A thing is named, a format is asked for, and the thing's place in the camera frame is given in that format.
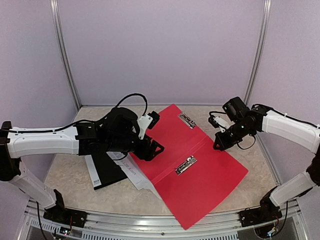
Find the printed text paper sheet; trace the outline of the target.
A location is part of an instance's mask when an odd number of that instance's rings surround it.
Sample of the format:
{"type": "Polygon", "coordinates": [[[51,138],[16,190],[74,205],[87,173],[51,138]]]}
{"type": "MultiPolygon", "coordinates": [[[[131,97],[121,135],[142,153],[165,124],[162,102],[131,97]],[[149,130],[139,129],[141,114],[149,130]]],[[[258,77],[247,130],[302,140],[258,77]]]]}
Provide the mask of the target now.
{"type": "Polygon", "coordinates": [[[118,165],[126,174],[127,178],[135,186],[137,190],[150,190],[158,199],[161,196],[151,183],[151,181],[144,175],[133,158],[128,154],[125,156],[121,152],[107,152],[107,155],[118,165]]]}

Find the red file folder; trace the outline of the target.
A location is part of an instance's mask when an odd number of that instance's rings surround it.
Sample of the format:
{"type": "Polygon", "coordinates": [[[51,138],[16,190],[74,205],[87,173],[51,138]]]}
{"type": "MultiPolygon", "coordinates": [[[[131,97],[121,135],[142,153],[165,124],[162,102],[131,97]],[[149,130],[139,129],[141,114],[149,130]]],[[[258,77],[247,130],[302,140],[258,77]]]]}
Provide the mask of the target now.
{"type": "Polygon", "coordinates": [[[198,126],[190,129],[175,104],[162,110],[159,122],[147,135],[164,146],[151,161],[134,162],[184,230],[189,229],[222,203],[248,174],[248,169],[225,151],[215,150],[213,140],[198,126]],[[181,175],[175,169],[186,158],[194,163],[181,175]]]}

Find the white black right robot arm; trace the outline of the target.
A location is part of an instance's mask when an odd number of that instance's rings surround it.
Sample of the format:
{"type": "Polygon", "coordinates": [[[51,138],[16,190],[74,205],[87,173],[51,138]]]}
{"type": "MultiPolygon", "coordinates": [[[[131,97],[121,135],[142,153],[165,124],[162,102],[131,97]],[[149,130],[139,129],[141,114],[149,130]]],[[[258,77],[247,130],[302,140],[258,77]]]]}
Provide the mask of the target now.
{"type": "Polygon", "coordinates": [[[306,170],[270,190],[260,201],[262,206],[255,212],[260,222],[268,221],[275,214],[275,207],[320,185],[319,125],[296,119],[267,105],[255,104],[248,108],[232,101],[223,106],[222,112],[210,111],[208,122],[220,129],[215,134],[215,150],[225,151],[239,145],[245,136],[266,133],[295,143],[314,155],[306,170]]]}

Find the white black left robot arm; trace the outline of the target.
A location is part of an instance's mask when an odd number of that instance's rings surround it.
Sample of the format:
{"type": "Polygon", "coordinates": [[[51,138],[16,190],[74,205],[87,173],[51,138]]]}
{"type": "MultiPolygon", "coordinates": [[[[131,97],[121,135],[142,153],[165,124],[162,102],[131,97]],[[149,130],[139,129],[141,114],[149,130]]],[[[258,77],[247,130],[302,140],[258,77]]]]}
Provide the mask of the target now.
{"type": "Polygon", "coordinates": [[[160,115],[155,111],[138,117],[128,108],[114,107],[99,120],[81,119],[60,128],[20,128],[5,121],[0,129],[0,180],[15,185],[35,199],[57,221],[66,222],[70,211],[65,207],[61,193],[30,173],[21,158],[120,152],[152,161],[165,149],[146,134],[159,119],[160,115]]]}

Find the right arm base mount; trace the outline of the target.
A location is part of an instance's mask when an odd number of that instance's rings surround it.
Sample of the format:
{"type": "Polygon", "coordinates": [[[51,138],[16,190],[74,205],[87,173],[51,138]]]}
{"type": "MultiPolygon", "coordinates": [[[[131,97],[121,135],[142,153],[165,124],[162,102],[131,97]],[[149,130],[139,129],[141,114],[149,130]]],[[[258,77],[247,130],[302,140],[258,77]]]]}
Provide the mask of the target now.
{"type": "Polygon", "coordinates": [[[267,223],[270,221],[279,220],[283,217],[283,214],[279,208],[273,212],[264,211],[261,207],[246,208],[245,210],[240,211],[238,214],[242,227],[267,223]]]}

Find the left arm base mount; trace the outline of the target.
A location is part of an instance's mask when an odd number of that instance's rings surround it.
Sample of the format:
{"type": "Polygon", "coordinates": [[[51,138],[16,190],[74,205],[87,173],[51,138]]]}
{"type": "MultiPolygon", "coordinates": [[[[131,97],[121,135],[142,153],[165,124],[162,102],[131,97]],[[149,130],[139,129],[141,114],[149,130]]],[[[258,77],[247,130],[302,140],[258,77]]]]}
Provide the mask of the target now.
{"type": "Polygon", "coordinates": [[[81,210],[54,206],[44,210],[43,218],[71,227],[84,228],[88,213],[81,210]]]}

